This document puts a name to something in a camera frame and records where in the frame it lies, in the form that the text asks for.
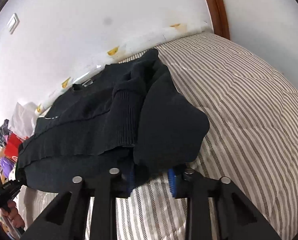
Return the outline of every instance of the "human hand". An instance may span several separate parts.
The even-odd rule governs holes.
[[[5,211],[3,208],[1,208],[2,214],[11,220],[11,223],[14,227],[24,228],[25,224],[24,224],[22,217],[20,216],[20,214],[18,212],[16,203],[14,201],[9,200],[7,204],[11,211],[9,213],[9,212]]]

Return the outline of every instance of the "purple object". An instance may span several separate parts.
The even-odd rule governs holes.
[[[7,157],[3,157],[0,160],[0,166],[3,168],[3,175],[8,178],[10,172],[12,171],[13,167],[14,167],[14,163],[12,161],[10,161]]]

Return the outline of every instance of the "wooden trim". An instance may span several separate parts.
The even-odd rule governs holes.
[[[209,8],[213,31],[216,35],[230,40],[227,14],[223,0],[206,0]]]

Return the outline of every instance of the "black sweater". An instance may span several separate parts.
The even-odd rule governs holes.
[[[20,146],[29,187],[59,192],[73,176],[133,164],[152,174],[195,160],[207,116],[176,91],[158,50],[108,65],[92,80],[60,96]]]

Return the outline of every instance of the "bed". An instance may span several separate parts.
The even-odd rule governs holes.
[[[297,89],[256,55],[208,32],[156,48],[179,93],[210,122],[190,166],[206,177],[230,177],[280,237],[292,239],[298,232]],[[19,209],[26,224],[55,196],[24,188]],[[166,174],[117,199],[116,212],[120,240],[184,239],[186,200],[171,197]],[[216,223],[213,209],[211,217]],[[89,216],[86,239],[90,222]]]

